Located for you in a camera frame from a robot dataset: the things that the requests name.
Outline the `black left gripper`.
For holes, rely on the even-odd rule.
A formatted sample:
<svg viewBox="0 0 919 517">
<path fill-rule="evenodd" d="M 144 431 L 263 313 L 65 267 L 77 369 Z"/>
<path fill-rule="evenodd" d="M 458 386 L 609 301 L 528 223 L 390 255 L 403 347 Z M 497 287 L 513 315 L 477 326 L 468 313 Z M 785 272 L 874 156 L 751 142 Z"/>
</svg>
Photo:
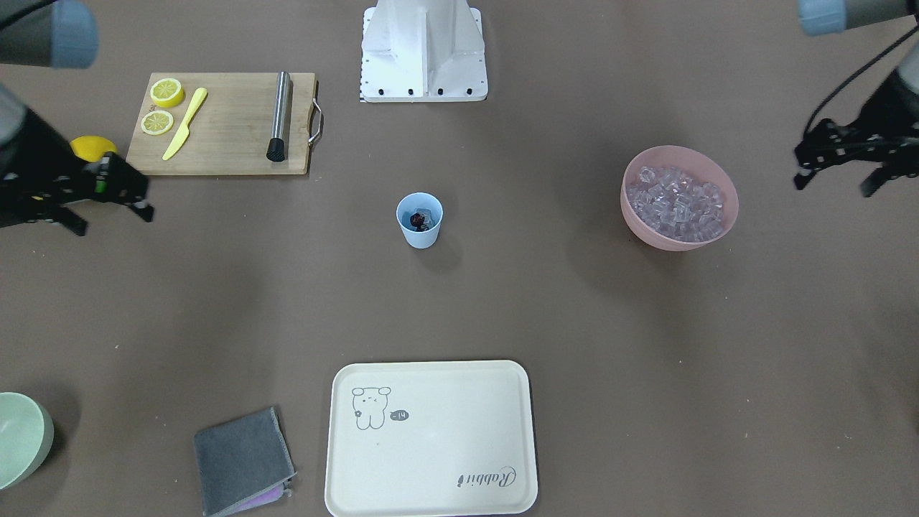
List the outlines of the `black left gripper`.
<svg viewBox="0 0 919 517">
<path fill-rule="evenodd" d="M 804 132 L 793 150 L 798 164 L 793 184 L 803 190 L 828 167 L 855 160 L 882 163 L 861 182 L 861 196 L 872 197 L 885 184 L 901 177 L 918 177 L 917 145 L 867 150 L 873 136 L 901 144 L 917 138 L 917 85 L 896 68 L 867 99 L 854 125 L 824 118 Z"/>
</svg>

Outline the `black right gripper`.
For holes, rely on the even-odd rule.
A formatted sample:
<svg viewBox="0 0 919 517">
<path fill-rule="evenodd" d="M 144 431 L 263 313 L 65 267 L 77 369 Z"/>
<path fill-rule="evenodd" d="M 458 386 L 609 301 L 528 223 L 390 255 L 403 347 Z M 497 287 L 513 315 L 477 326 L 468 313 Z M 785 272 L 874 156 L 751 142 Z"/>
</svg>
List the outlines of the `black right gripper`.
<svg viewBox="0 0 919 517">
<path fill-rule="evenodd" d="M 85 168 L 90 193 L 80 186 Z M 155 209 L 148 201 L 149 187 L 148 177 L 115 152 L 90 163 L 78 158 L 68 141 L 30 108 L 2 144 L 3 227 L 46 220 L 85 236 L 88 222 L 65 204 L 87 196 L 125 206 L 150 223 Z"/>
</svg>

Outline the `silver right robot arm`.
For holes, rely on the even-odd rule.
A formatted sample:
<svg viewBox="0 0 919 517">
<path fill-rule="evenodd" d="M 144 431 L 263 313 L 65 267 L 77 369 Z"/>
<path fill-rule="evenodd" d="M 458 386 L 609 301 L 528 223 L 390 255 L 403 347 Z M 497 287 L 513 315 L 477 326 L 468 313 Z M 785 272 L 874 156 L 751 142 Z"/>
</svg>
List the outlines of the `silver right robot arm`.
<svg viewBox="0 0 919 517">
<path fill-rule="evenodd" d="M 86 69 L 98 54 L 98 27 L 80 1 L 4 1 L 2 62 Z M 76 202 L 122 205 L 144 222 L 154 218 L 147 177 L 115 152 L 79 157 L 69 141 L 8 88 L 1 91 L 2 226 L 45 220 L 77 236 L 88 222 Z"/>
</svg>

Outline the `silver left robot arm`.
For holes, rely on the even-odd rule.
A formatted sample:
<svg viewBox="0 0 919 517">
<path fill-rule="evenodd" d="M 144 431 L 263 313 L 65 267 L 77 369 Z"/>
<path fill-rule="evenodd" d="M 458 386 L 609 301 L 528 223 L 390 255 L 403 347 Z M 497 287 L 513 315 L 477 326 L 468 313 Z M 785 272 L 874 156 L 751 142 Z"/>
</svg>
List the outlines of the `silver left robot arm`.
<svg viewBox="0 0 919 517">
<path fill-rule="evenodd" d="M 805 34 L 817 37 L 842 33 L 848 29 L 875 25 L 883 21 L 912 17 L 917 19 L 915 1 L 800 1 L 798 21 Z M 838 124 L 818 115 L 850 82 L 893 50 L 917 34 L 917 27 L 900 36 L 866 65 L 840 82 L 808 117 L 794 154 L 800 169 L 793 178 L 797 190 L 827 168 L 848 162 L 876 163 L 877 168 L 864 179 L 859 191 L 873 196 L 882 186 L 901 177 L 915 179 L 918 174 L 918 65 L 913 46 L 899 65 L 887 75 L 877 90 L 864 102 L 850 124 Z"/>
</svg>

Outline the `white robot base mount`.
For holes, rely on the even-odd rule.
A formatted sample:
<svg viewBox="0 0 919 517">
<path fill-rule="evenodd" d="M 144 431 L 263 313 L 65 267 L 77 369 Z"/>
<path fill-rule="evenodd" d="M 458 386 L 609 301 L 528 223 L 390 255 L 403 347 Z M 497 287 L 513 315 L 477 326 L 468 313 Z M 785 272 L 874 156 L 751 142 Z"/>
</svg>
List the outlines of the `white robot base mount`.
<svg viewBox="0 0 919 517">
<path fill-rule="evenodd" d="M 466 1 L 378 1 L 362 17 L 365 103 L 484 101 L 482 13 Z"/>
</svg>

